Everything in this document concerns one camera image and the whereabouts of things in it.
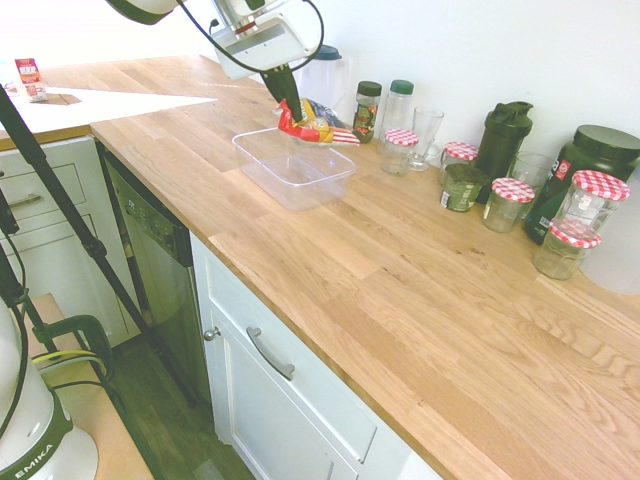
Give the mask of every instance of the protein shaker bottle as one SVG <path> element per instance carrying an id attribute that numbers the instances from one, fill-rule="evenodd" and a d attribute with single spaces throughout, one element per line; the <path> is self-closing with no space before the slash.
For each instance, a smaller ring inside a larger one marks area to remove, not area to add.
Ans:
<path id="1" fill-rule="evenodd" d="M 487 115 L 475 166 L 486 173 L 490 181 L 482 187 L 476 202 L 487 203 L 491 194 L 491 181 L 506 176 L 522 140 L 533 127 L 533 122 L 527 117 L 531 108 L 533 105 L 527 102 L 499 103 Z"/>

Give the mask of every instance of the drawer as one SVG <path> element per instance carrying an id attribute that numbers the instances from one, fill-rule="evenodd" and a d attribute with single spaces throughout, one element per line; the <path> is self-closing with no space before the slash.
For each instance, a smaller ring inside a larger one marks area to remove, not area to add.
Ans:
<path id="1" fill-rule="evenodd" d="M 74 165 L 55 167 L 53 171 L 74 204 L 86 201 Z M 9 202 L 16 220 L 58 210 L 58 205 L 35 172 L 1 178 L 0 189 Z"/>
<path id="2" fill-rule="evenodd" d="M 205 258 L 207 294 L 214 317 L 217 308 L 245 339 L 254 343 L 254 356 L 262 357 L 259 360 L 265 370 L 271 372 L 283 391 L 304 407 L 310 418 L 317 419 L 316 427 L 334 439 L 331 443 L 335 448 L 364 463 L 377 432 L 375 414 L 215 255 L 207 250 Z M 247 329 L 259 329 L 260 333 L 256 336 L 252 330 L 250 335 Z M 293 365 L 292 379 L 278 374 L 265 358 Z"/>

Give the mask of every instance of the jar with green contents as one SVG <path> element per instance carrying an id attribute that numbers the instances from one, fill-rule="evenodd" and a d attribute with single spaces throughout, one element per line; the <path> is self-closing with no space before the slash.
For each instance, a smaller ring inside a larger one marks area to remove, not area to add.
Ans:
<path id="1" fill-rule="evenodd" d="M 440 204 L 454 212 L 468 212 L 473 207 L 480 189 L 489 183 L 487 174 L 472 165 L 454 163 L 445 169 Z"/>

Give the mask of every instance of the red gingham lid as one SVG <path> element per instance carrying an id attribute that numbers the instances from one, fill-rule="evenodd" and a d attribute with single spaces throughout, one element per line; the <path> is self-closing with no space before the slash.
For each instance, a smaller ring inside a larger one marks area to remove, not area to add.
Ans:
<path id="1" fill-rule="evenodd" d="M 626 200 L 631 189 L 622 180 L 595 170 L 578 170 L 573 174 L 573 184 L 605 200 Z"/>
<path id="2" fill-rule="evenodd" d="M 444 146 L 444 151 L 447 155 L 469 162 L 475 160 L 478 155 L 478 147 L 462 142 L 449 142 Z"/>
<path id="3" fill-rule="evenodd" d="M 420 138 L 415 133 L 404 128 L 392 128 L 384 134 L 384 138 L 394 145 L 402 145 L 404 147 L 412 147 L 420 141 Z"/>
<path id="4" fill-rule="evenodd" d="M 557 219 L 551 221 L 549 231 L 564 243 L 578 248 L 597 247 L 602 237 L 591 227 L 580 220 L 565 219 L 556 225 Z"/>
<path id="5" fill-rule="evenodd" d="M 528 203 L 536 196 L 533 188 L 515 178 L 496 178 L 491 183 L 491 188 L 502 198 L 519 203 Z"/>

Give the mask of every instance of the cardboard box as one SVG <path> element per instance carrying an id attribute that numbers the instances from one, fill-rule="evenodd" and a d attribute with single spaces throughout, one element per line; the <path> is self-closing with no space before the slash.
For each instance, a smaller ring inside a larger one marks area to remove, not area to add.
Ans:
<path id="1" fill-rule="evenodd" d="M 47 100 L 47 91 L 36 61 L 33 58 L 19 58 L 16 59 L 16 67 L 20 75 L 19 81 L 16 82 L 18 91 L 31 103 Z"/>

